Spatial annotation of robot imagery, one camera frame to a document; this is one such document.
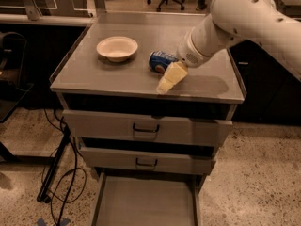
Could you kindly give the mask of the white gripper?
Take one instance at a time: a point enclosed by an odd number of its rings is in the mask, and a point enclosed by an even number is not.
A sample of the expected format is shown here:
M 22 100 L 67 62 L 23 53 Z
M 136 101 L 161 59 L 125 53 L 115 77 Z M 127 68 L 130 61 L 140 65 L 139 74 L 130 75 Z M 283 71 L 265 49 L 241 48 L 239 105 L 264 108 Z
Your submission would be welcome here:
M 212 46 L 208 34 L 202 31 L 190 30 L 177 48 L 177 57 L 180 61 L 168 65 L 156 88 L 157 92 L 159 94 L 168 93 L 188 75 L 187 67 L 199 67 L 212 56 Z

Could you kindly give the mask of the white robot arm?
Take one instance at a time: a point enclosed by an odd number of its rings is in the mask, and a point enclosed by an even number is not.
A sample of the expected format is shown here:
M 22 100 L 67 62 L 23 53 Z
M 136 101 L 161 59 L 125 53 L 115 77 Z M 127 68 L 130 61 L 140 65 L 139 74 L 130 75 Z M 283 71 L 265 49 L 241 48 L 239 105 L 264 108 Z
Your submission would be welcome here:
M 217 52 L 244 40 L 259 45 L 295 78 L 301 78 L 301 23 L 276 10 L 273 0 L 212 0 L 210 13 L 177 47 L 157 92 L 166 94 Z

